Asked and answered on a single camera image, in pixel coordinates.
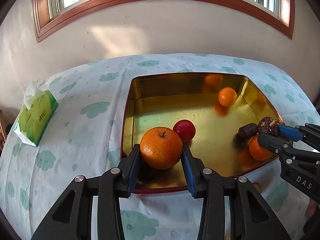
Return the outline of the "person right hand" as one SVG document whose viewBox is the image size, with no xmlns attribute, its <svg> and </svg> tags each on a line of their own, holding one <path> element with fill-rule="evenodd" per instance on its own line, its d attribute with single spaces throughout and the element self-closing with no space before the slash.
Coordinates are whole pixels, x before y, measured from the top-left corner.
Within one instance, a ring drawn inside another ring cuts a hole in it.
<svg viewBox="0 0 320 240">
<path fill-rule="evenodd" d="M 317 204 L 314 200 L 310 199 L 308 207 L 305 211 L 305 217 L 312 217 L 315 214 L 318 207 L 319 204 Z"/>
</svg>

